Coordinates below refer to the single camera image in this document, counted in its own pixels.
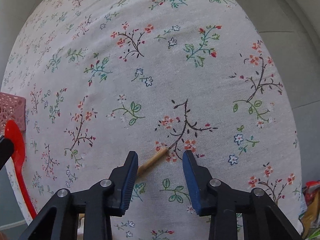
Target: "perforated pink plastic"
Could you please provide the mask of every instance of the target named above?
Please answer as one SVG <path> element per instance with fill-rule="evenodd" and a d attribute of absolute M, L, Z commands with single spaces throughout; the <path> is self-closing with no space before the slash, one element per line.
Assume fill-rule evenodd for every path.
<path fill-rule="evenodd" d="M 25 106 L 25 98 L 0 92 L 0 131 L 4 130 L 8 120 L 14 120 L 20 131 L 25 131 Z"/>

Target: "floral tablecloth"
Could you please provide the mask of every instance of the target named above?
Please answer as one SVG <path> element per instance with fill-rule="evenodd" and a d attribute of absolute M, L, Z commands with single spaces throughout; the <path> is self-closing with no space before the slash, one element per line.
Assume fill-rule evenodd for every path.
<path fill-rule="evenodd" d="M 268 50 L 235 0 L 44 0 L 23 26 L 2 92 L 25 97 L 23 177 L 39 211 L 123 165 L 170 153 L 136 181 L 115 239 L 205 239 L 181 157 L 231 187 L 261 187 L 297 224 L 300 153 Z M 28 223 L 12 162 L 6 164 Z M 238 231 L 242 234 L 241 214 Z"/>

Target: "gray tile floor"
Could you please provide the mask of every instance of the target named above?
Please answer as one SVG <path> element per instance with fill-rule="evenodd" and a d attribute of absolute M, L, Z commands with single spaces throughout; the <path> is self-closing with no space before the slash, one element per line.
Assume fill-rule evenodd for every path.
<path fill-rule="evenodd" d="M 256 26 L 283 79 L 297 125 L 303 183 L 320 179 L 320 64 L 311 40 L 284 0 L 236 0 Z M 23 220 L 5 169 L 0 171 L 0 226 Z M 4 232 L 18 239 L 26 225 Z"/>

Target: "silver screw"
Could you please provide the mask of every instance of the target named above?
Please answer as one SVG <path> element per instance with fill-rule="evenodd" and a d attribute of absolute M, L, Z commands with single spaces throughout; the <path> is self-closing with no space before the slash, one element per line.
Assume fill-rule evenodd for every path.
<path fill-rule="evenodd" d="M 263 191 L 263 189 L 257 187 L 257 188 L 255 188 L 255 189 L 253 190 L 253 193 L 254 193 L 256 196 L 261 197 L 261 196 L 263 196 L 264 191 Z"/>
<path fill-rule="evenodd" d="M 209 183 L 213 187 L 219 187 L 221 185 L 221 181 L 218 179 L 211 179 Z"/>
<path fill-rule="evenodd" d="M 111 185 L 111 180 L 110 179 L 104 179 L 104 180 L 102 180 L 102 181 L 100 181 L 100 185 L 102 186 L 102 187 L 109 187 L 110 185 Z"/>
<path fill-rule="evenodd" d="M 58 197 L 65 197 L 67 194 L 68 194 L 68 191 L 66 189 L 61 189 L 57 193 Z"/>

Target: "black object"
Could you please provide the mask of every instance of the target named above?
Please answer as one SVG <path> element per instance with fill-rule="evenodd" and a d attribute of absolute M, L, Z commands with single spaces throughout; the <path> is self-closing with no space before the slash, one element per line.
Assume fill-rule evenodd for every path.
<path fill-rule="evenodd" d="M 4 136 L 0 137 L 0 170 L 13 154 L 13 143 Z"/>
<path fill-rule="evenodd" d="M 244 240 L 302 240 L 264 190 L 244 192 L 212 179 L 190 150 L 182 165 L 192 207 L 199 216 L 211 216 L 209 240 L 237 240 L 237 213 L 242 213 Z"/>
<path fill-rule="evenodd" d="M 129 208 L 137 170 L 138 155 L 130 151 L 109 179 L 74 193 L 58 190 L 19 240 L 76 240 L 80 213 L 85 213 L 84 240 L 112 240 L 110 216 L 122 217 Z"/>

